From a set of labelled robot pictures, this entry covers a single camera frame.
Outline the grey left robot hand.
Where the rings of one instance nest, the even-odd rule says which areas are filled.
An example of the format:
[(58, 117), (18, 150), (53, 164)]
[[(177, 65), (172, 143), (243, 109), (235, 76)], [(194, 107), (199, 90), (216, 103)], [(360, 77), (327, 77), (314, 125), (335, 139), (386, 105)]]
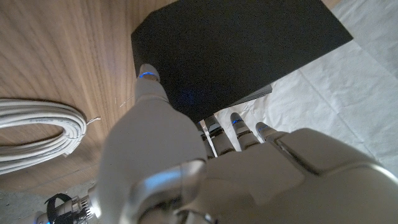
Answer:
[(263, 123), (257, 142), (212, 159), (193, 121), (170, 105), (157, 70), (140, 67), (135, 105), (103, 149), (96, 194), (103, 223), (396, 223), (397, 178), (318, 131)]

